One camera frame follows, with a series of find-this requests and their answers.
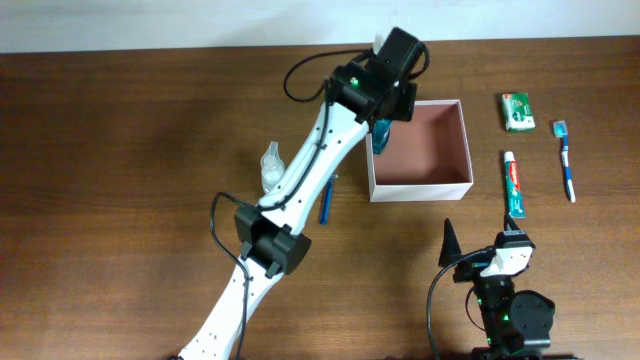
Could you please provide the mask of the pink cardboard box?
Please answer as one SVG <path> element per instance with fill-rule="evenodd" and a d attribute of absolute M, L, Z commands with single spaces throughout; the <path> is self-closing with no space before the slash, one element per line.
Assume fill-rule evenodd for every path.
<path fill-rule="evenodd" d="M 422 100 L 412 120 L 394 121 L 382 153 L 365 137 L 372 202 L 460 200 L 474 184 L 461 101 Z"/>

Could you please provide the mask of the clear purple spray bottle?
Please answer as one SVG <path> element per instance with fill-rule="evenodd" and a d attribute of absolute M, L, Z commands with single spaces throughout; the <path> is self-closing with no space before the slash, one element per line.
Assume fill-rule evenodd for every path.
<path fill-rule="evenodd" d="M 285 173 L 285 165 L 279 155 L 279 144 L 271 141 L 260 160 L 261 183 L 265 193 L 269 193 Z"/>

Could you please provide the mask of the green soap box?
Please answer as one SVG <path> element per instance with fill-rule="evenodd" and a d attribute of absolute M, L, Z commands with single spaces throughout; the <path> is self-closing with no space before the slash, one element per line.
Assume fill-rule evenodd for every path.
<path fill-rule="evenodd" d="M 500 96 L 507 132 L 535 129 L 535 120 L 527 93 L 505 93 Z"/>

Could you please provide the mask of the green red toothpaste tube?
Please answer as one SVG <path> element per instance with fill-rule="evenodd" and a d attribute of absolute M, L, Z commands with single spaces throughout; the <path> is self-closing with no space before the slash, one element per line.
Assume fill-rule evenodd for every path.
<path fill-rule="evenodd" d="M 511 151 L 504 153 L 504 166 L 508 214 L 512 218 L 525 218 L 526 212 L 524 209 L 519 171 L 515 156 Z"/>

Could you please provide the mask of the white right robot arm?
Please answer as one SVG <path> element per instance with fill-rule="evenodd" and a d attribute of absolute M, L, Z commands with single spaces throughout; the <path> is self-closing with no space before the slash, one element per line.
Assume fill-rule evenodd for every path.
<path fill-rule="evenodd" d="M 532 291 L 516 291 L 513 279 L 529 267 L 534 243 L 509 215 L 494 244 L 464 255 L 450 220 L 438 266 L 453 269 L 453 281 L 470 282 L 476 295 L 487 346 L 471 351 L 473 359 L 540 359 L 551 345 L 555 303 Z"/>

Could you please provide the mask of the blue mouthwash bottle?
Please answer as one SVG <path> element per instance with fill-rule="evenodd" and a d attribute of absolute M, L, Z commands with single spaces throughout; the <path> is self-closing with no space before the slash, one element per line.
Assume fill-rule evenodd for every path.
<path fill-rule="evenodd" d="M 384 151 L 392 128 L 392 121 L 388 119 L 377 120 L 371 132 L 372 151 L 375 155 L 381 155 Z"/>

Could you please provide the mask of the blue disposable razor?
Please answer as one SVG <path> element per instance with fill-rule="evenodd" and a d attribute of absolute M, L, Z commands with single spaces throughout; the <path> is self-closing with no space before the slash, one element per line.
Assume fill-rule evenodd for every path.
<path fill-rule="evenodd" d="M 334 189 L 334 183 L 335 180 L 338 178 L 337 174 L 333 174 L 325 187 L 325 192 L 324 192 L 324 197 L 323 197 L 323 202 L 322 202 L 322 208 L 321 208 L 321 213 L 320 213 L 320 218 L 319 218 L 319 222 L 321 225 L 326 225 L 328 223 L 328 218 L 329 218 L 329 213 L 330 213 L 330 207 L 331 207 L 331 201 L 332 201 L 332 196 L 333 196 L 333 189 Z"/>

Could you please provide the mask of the blue white toothbrush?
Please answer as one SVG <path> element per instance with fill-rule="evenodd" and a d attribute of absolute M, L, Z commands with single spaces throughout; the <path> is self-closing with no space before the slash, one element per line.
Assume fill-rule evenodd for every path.
<path fill-rule="evenodd" d="M 561 161 L 564 169 L 564 180 L 568 199 L 571 203 L 576 202 L 576 194 L 573 186 L 571 169 L 569 164 L 569 142 L 568 128 L 564 120 L 555 121 L 553 123 L 554 135 L 561 140 Z"/>

